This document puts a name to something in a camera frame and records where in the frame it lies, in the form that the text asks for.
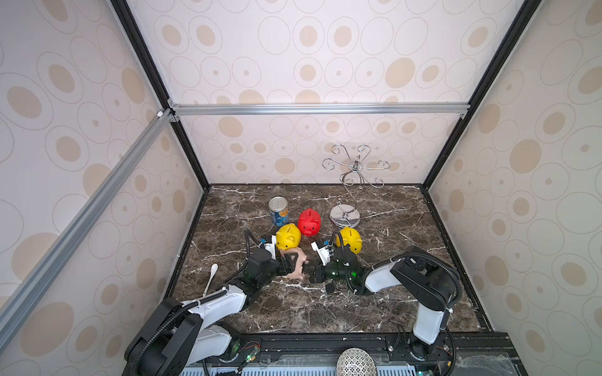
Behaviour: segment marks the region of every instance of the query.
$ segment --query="white arm segment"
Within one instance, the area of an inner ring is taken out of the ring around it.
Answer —
[[[186,365],[196,363],[210,356],[222,355],[228,348],[231,339],[230,333],[217,325],[201,330],[196,336]]]
[[[233,285],[228,285],[228,292],[226,295],[205,303],[201,306],[191,308],[191,313],[198,313],[203,319],[203,324],[200,330],[207,328],[209,325],[214,324],[216,321],[222,318],[240,312],[243,309],[244,302],[247,300],[247,295],[244,292]],[[192,303],[194,300],[183,301],[184,305]]]
[[[387,287],[401,285],[401,282],[391,274],[391,268],[395,262],[390,262],[386,265],[374,269],[366,278],[366,288],[370,292],[377,292]]]
[[[371,292],[377,292],[382,289],[401,285],[399,280],[391,273],[391,268],[395,264],[396,262],[390,262],[374,269],[366,278],[366,288]],[[414,335],[429,345],[434,343],[441,331],[440,326],[443,314],[444,312],[428,309],[419,303],[416,323],[414,323]]]
[[[265,248],[265,250],[270,252],[270,254],[272,255],[272,259],[275,260],[276,259],[276,235],[272,235],[272,242],[265,243],[264,248]]]
[[[311,244],[311,249],[313,249],[314,251],[316,251],[318,253],[318,256],[320,257],[320,260],[322,260],[322,265],[326,266],[326,264],[328,264],[330,262],[330,246],[329,245],[325,245],[322,248],[318,248],[318,244],[316,242],[313,242]]]
[[[414,335],[431,345],[439,336],[441,331],[441,321],[443,320],[443,314],[432,309],[428,309],[422,304],[418,303],[418,313],[416,314],[416,322],[414,323]]]

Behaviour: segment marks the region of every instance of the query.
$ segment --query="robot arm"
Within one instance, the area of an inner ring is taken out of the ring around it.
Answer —
[[[322,265],[315,268],[311,280],[344,279],[356,295],[403,285],[418,300],[416,322],[408,343],[411,353],[419,360],[431,354],[439,333],[447,325],[452,307],[462,297],[458,272],[416,246],[366,269],[360,266],[348,245],[333,245],[332,238],[329,242],[312,244]]]
[[[181,303],[173,298],[161,302],[126,349],[123,376],[179,375],[185,366],[207,357],[236,355],[235,331],[215,323],[249,306],[274,276],[302,278],[306,261],[299,248],[278,252],[267,236],[256,241],[248,231],[245,235],[249,257],[218,291]],[[259,245],[253,253],[249,239]]]

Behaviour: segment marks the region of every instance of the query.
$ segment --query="black frame edge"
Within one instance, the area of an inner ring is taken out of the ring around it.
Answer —
[[[485,310],[481,305],[481,301],[479,300],[479,297],[473,288],[473,284],[470,282],[470,278],[468,277],[468,273],[464,268],[464,264],[460,260],[456,248],[452,244],[452,239],[450,238],[449,234],[447,233],[447,230],[445,229],[445,226],[443,225],[443,222],[441,221],[441,217],[439,216],[439,212],[437,211],[435,204],[432,198],[430,197],[429,191],[424,186],[420,187],[420,191],[422,192],[422,196],[424,197],[426,206],[429,208],[430,214],[435,220],[435,224],[439,229],[439,233],[443,238],[443,243],[447,248],[447,252],[449,253],[456,269],[458,269],[458,272],[460,273],[460,279],[462,280],[462,284],[464,285],[464,290],[466,291],[468,299],[470,299],[470,302],[473,305],[473,310],[475,315],[477,316],[479,325],[483,330],[493,332],[493,327],[491,326],[489,318],[487,317],[487,314],[485,313]]]
[[[348,348],[362,348],[372,356],[388,355],[392,362],[406,362],[416,367],[417,371],[433,370],[437,361],[447,358],[444,350],[435,349],[434,356],[426,361],[418,361],[406,348],[397,348],[389,352],[388,345],[396,341],[398,333],[243,333],[241,342],[258,341],[261,344],[261,352],[258,358],[265,362],[270,359],[277,361],[283,356],[291,355],[339,355]],[[512,366],[520,376],[527,376],[523,362],[507,333],[473,333],[452,332],[454,346],[459,356],[489,355],[499,356],[507,354]],[[436,344],[441,346],[445,343],[447,335],[442,333]],[[213,367],[233,366],[240,364],[222,363],[218,357],[208,359]]]
[[[523,31],[529,24],[529,21],[531,21],[533,14],[541,2],[542,0],[525,0],[521,8],[518,10],[517,16],[514,18],[514,21],[512,21],[508,32],[500,43],[500,47],[495,52],[493,59],[491,59],[491,63],[487,67],[487,70],[483,74],[481,81],[468,101],[470,104],[470,109],[466,115],[463,118],[461,117],[456,123],[456,126],[445,142],[443,149],[441,149],[441,153],[439,153],[437,156],[433,167],[426,176],[426,179],[423,183],[426,190],[429,190],[431,185],[433,185],[437,175],[439,175],[439,172],[447,161],[447,158],[449,158],[449,156],[452,154],[453,149],[456,147],[456,144],[464,133],[464,129],[466,129],[468,123],[475,115],[479,105],[484,100],[489,88],[491,88],[491,85],[495,81],[497,75],[500,73],[501,68],[506,63],[506,60],[512,53],[512,50],[516,46],[518,40],[523,34]]]
[[[115,9],[115,13],[117,14],[117,18],[119,22],[123,26],[123,30],[125,30],[125,34],[128,36],[129,42],[132,44],[134,48],[134,52],[140,61],[140,65],[142,65],[142,69],[150,81],[155,94],[157,94],[157,98],[159,98],[159,103],[163,108],[171,108],[169,104],[169,93],[161,80],[161,75],[157,70],[157,66],[155,65],[154,60],[152,59],[151,53],[149,52],[146,43],[144,42],[144,38],[142,37],[142,33],[136,24],[134,19],[134,15],[132,14],[131,9],[129,8],[126,0],[111,0],[111,4],[113,5],[113,9]],[[177,122],[172,123],[173,131],[178,137],[178,141],[192,166],[194,174],[198,178],[201,187],[204,190],[209,189],[209,182],[205,173],[203,172],[203,168],[200,166],[199,160],[196,156],[192,148],[192,144],[184,131],[184,126],[177,119]]]
[[[176,289],[176,284],[178,283],[178,279],[180,278],[180,272],[182,271],[182,267],[184,266],[184,261],[186,261],[186,256],[188,255],[190,243],[192,242],[192,238],[194,236],[194,233],[196,232],[196,227],[199,225],[200,215],[203,212],[203,208],[205,207],[205,203],[207,202],[207,198],[209,197],[210,191],[211,185],[207,187],[207,189],[203,189],[203,196],[200,198],[199,207],[196,209],[196,213],[194,213],[194,217],[190,224],[190,229],[188,230],[188,234],[184,239],[184,245],[182,246],[182,249],[180,250],[180,253],[178,255],[178,261],[176,262],[176,266],[173,269],[173,273],[169,278],[169,283],[167,284],[167,289],[165,290],[163,299],[171,297]]]
[[[245,186],[245,185],[262,185],[262,186],[268,186],[268,185],[278,185],[278,186],[285,186],[285,185],[308,185],[308,186],[342,186],[341,183],[212,183],[211,186]],[[387,183],[387,186],[392,185],[392,186],[413,186],[416,188],[419,188],[420,186],[422,186],[422,183]]]

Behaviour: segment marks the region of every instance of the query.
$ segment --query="round metal base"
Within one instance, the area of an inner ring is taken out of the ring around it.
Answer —
[[[348,204],[341,204],[341,207],[346,212],[351,212],[354,209],[353,206]],[[359,225],[359,210],[355,209],[351,213],[347,213],[347,215],[345,216],[345,213],[337,205],[330,211],[330,220],[340,229],[342,229],[343,227],[355,228],[357,225]]]

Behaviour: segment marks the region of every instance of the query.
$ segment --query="black cable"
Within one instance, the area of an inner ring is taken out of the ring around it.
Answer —
[[[335,240],[339,239],[339,244],[340,247],[343,247],[343,236],[341,234],[341,232],[339,230],[336,230],[332,233],[332,235],[330,236],[330,244],[335,245]],[[347,283],[347,287],[353,291],[353,293],[357,293],[358,289],[356,288],[356,286],[352,286],[353,283],[351,282],[351,279],[349,278],[349,263],[347,262],[347,260],[345,260],[345,252],[341,251],[341,254],[343,255],[343,266],[345,266],[345,282]]]
[[[380,261],[380,262],[378,262],[378,263],[376,263],[376,264],[372,265],[372,268],[371,268],[371,269],[372,269],[372,270],[374,270],[374,269],[376,269],[376,268],[380,268],[380,267],[381,267],[381,266],[383,266],[383,265],[386,265],[386,264],[388,264],[388,263],[391,263],[391,262],[393,262],[393,260],[397,260],[397,261],[399,261],[399,260],[403,259],[404,257],[405,257],[405,255],[404,255],[403,253],[396,254],[395,256],[393,256],[393,257],[389,258],[388,260],[383,260],[383,261]]]
[[[408,340],[406,339],[406,329],[403,327],[403,325],[401,324],[397,324],[397,339],[395,340],[395,346],[393,346],[393,348],[397,348],[397,346],[399,346],[399,341],[402,339],[402,333],[403,333],[403,346],[407,347],[408,346]]]
[[[253,240],[257,245],[260,245],[261,243],[253,236],[253,234],[251,233],[251,231],[249,231],[249,229],[245,229],[244,230],[244,243],[245,243],[245,249],[246,249],[246,257],[244,260],[244,263],[242,264],[242,266],[236,270],[233,275],[231,275],[230,277],[228,277],[225,281],[224,281],[224,285],[227,285],[228,282],[230,282],[234,277],[236,277],[237,275],[239,275],[239,273],[241,273],[248,265],[247,260],[249,260],[249,257],[251,257],[251,244],[250,244],[250,239]]]
[[[209,369],[207,368],[207,362],[205,359],[203,359],[203,372],[205,373],[204,376],[209,376]]]
[[[159,335],[161,335],[161,333],[171,327],[173,325],[173,323],[180,317],[182,316],[182,314],[184,312],[186,312],[187,310],[196,307],[196,306],[200,306],[201,304],[205,304],[207,302],[210,302],[212,300],[215,300],[217,298],[220,298],[224,295],[226,295],[228,292],[227,290],[222,290],[216,294],[210,295],[208,297],[205,297],[203,299],[199,299],[199,300],[195,300],[191,303],[186,304],[184,307],[181,307],[180,309],[178,309],[169,319],[167,319],[167,321],[165,321],[156,331],[155,333],[152,335],[152,337],[150,337],[150,339],[146,342],[146,344],[144,345],[144,347],[142,348],[142,350],[140,350],[140,352],[138,353],[138,355],[136,355],[136,358],[134,359],[134,361],[132,362],[132,368],[129,371],[129,374],[131,376],[138,376],[138,370],[140,369],[140,363],[142,361],[142,358],[144,357],[144,355],[146,354],[146,352],[148,351],[148,349],[151,347],[151,345],[157,340],[157,338],[159,338]]]
[[[450,363],[449,367],[447,367],[447,369],[445,370],[444,374],[439,372],[440,376],[450,375],[453,371],[453,368],[456,366],[456,347],[453,345],[452,334],[450,333],[450,330],[447,327],[445,327],[445,331],[447,332],[447,337],[449,337],[449,339],[450,339],[451,363]]]

